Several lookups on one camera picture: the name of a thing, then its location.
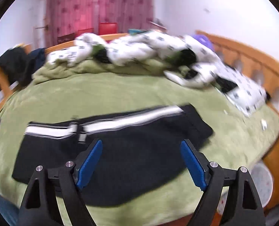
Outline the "navy pants with white stripe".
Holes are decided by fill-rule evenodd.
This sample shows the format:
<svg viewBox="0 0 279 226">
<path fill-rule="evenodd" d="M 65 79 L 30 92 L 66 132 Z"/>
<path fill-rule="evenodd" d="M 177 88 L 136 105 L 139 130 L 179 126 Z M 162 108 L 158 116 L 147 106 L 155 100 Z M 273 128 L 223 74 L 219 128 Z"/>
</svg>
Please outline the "navy pants with white stripe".
<svg viewBox="0 0 279 226">
<path fill-rule="evenodd" d="M 37 166 L 62 166 L 99 139 L 102 155 L 82 197 L 90 206 L 117 206 L 176 178 L 185 169 L 181 142 L 188 139 L 199 150 L 212 134 L 190 104 L 54 124 L 30 122 L 12 177 L 26 184 Z"/>
</svg>

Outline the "blue jeans leg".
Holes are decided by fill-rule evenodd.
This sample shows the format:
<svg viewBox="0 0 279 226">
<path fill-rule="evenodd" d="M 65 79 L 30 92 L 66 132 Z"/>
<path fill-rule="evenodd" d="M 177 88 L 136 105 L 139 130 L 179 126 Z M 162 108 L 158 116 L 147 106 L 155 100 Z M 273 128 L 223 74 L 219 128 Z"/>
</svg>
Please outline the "blue jeans leg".
<svg viewBox="0 0 279 226">
<path fill-rule="evenodd" d="M 19 208 L 0 195 L 0 214 L 9 225 L 16 225 Z"/>
</svg>

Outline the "white round bin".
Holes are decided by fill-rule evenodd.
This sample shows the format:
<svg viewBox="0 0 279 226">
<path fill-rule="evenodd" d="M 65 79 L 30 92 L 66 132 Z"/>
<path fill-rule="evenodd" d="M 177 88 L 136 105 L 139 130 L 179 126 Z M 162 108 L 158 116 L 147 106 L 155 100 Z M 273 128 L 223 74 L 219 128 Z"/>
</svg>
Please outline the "white round bin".
<svg viewBox="0 0 279 226">
<path fill-rule="evenodd" d="M 263 208 L 269 203 L 273 193 L 273 176 L 263 161 L 256 163 L 250 170 Z"/>
</svg>

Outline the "green fleece bed blanket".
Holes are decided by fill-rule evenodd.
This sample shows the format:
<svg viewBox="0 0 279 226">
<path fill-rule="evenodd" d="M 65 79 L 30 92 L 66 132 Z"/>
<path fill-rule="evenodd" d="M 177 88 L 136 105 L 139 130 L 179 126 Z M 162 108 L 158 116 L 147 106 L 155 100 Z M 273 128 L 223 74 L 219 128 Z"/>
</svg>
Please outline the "green fleece bed blanket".
<svg viewBox="0 0 279 226">
<path fill-rule="evenodd" d="M 279 115 L 262 106 L 246 117 L 217 89 L 195 90 L 156 76 L 82 73 L 30 84 L 0 111 L 0 195 L 19 206 L 26 185 L 12 178 L 27 124 L 56 123 L 160 105 L 192 104 L 214 131 L 203 153 L 224 168 L 252 167 L 275 143 Z"/>
</svg>

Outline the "black jacket on footboard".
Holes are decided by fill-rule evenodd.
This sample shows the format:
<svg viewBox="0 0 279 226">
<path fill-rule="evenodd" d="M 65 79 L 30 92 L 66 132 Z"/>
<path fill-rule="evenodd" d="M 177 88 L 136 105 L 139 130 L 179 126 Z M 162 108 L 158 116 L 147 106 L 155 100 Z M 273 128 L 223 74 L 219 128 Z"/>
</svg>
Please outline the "black jacket on footboard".
<svg viewBox="0 0 279 226">
<path fill-rule="evenodd" d="M 34 64 L 34 59 L 22 47 L 9 49 L 0 56 L 0 68 L 9 83 L 18 82 L 22 87 L 26 87 L 32 81 Z"/>
</svg>

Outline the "navy garment on footboard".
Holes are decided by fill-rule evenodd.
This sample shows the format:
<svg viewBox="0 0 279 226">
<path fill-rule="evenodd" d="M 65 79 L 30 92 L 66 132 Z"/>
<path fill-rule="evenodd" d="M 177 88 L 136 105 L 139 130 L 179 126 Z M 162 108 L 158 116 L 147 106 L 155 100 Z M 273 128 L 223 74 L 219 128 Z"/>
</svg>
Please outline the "navy garment on footboard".
<svg viewBox="0 0 279 226">
<path fill-rule="evenodd" d="M 28 54 L 28 73 L 31 75 L 41 68 L 46 61 L 45 48 L 38 48 Z"/>
</svg>

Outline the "white floral patterned quilt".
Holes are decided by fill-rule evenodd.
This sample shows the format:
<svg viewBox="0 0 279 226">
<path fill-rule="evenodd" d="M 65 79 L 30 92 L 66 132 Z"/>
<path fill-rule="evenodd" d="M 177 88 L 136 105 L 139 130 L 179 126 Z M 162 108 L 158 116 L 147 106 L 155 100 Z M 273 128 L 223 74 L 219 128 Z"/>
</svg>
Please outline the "white floral patterned quilt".
<svg viewBox="0 0 279 226">
<path fill-rule="evenodd" d="M 73 67 L 88 57 L 119 67 L 158 58 L 168 64 L 169 70 L 163 73 L 170 81 L 187 88 L 213 84 L 247 116 L 267 100 L 263 87 L 224 64 L 212 49 L 190 35 L 177 37 L 149 30 L 107 42 L 94 33 L 84 33 L 73 41 L 73 46 L 49 53 L 46 61 Z"/>
</svg>

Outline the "red chair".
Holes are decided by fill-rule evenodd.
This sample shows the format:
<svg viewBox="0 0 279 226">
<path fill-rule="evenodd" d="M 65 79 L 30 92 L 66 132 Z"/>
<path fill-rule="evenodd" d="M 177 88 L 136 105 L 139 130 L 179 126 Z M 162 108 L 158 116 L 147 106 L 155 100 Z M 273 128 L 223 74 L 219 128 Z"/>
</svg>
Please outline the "red chair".
<svg viewBox="0 0 279 226">
<path fill-rule="evenodd" d="M 98 27 L 99 35 L 108 35 L 117 33 L 117 23 L 115 22 L 100 22 Z"/>
</svg>

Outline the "pink floral curtain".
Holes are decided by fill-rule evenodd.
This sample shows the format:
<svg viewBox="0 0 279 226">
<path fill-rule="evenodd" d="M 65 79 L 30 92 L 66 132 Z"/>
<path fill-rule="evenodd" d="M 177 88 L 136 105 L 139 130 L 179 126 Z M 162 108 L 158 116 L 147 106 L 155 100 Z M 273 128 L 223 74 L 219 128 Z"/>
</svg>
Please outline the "pink floral curtain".
<svg viewBox="0 0 279 226">
<path fill-rule="evenodd" d="M 57 45 L 58 38 L 80 30 L 115 23 L 117 32 L 129 29 L 149 29 L 154 19 L 153 0 L 46 0 L 45 44 Z"/>
</svg>

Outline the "wooden bed frame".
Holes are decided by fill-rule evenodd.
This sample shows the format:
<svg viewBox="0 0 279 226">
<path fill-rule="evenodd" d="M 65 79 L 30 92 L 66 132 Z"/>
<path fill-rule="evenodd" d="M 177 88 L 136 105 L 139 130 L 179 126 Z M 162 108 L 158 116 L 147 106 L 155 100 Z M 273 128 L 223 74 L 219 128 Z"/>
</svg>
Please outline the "wooden bed frame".
<svg viewBox="0 0 279 226">
<path fill-rule="evenodd" d="M 262 82 L 263 87 L 268 91 L 273 98 L 278 96 L 279 94 L 279 61 L 267 55 L 266 53 L 257 50 L 256 48 L 250 47 L 241 42 L 237 42 L 222 36 L 208 34 L 203 31 L 196 31 L 198 34 L 203 34 L 210 39 L 215 47 L 216 52 L 220 52 L 223 54 L 224 62 L 226 62 L 229 66 L 238 67 L 242 70 L 242 73 L 256 81 L 259 79 Z M 68 83 L 71 80 L 80 80 L 81 83 L 85 84 L 85 80 L 93 80 L 94 77 L 101 76 L 102 77 L 102 86 L 104 86 L 106 82 L 103 80 L 107 80 L 107 76 L 117 76 L 118 79 L 123 80 L 136 80 L 136 77 L 142 78 L 140 75 L 118 75 L 115 73 L 105 72 L 105 73 L 77 73 L 75 75 L 71 75 L 67 78 L 62 79 L 53 79 L 50 81 L 46 81 L 45 83 L 40 83 L 35 85 L 35 87 L 46 87 L 47 83 L 51 83 L 51 86 L 54 86 L 56 83 L 60 83 L 61 86 L 64 87 L 64 83 Z M 19 86 L 14 89 L 10 89 L 9 81 L 7 80 L 7 76 L 0 68 L 0 88 L 5 92 L 5 99 L 3 99 L 0 103 L 0 118 L 2 119 L 1 124 L 4 127 L 4 124 L 9 124 L 8 121 L 5 120 L 5 117 L 2 117 L 7 110 L 9 109 L 10 100 L 13 100 L 13 97 L 18 96 L 18 94 L 26 93 L 30 87 L 22 90 Z M 267 103 L 267 105 L 272 108 L 276 113 L 279 114 L 279 104 Z M 1 151 L 0 155 L 0 193 L 6 198 L 8 197 L 8 189 L 10 189 L 11 185 L 16 184 L 18 186 L 22 186 L 20 183 L 16 183 L 15 180 L 12 179 L 12 172 L 14 167 L 14 162 L 16 159 L 16 151 L 15 148 L 13 152 L 8 150 L 7 145 L 5 146 L 5 151 Z M 270 201 L 266 205 L 266 209 L 271 209 L 274 206 L 279 204 L 279 137 L 277 141 L 273 144 L 273 147 L 270 148 L 268 152 L 266 152 L 264 158 L 264 163 L 268 166 L 270 170 L 274 182 L 273 182 L 273 193 Z"/>
</svg>

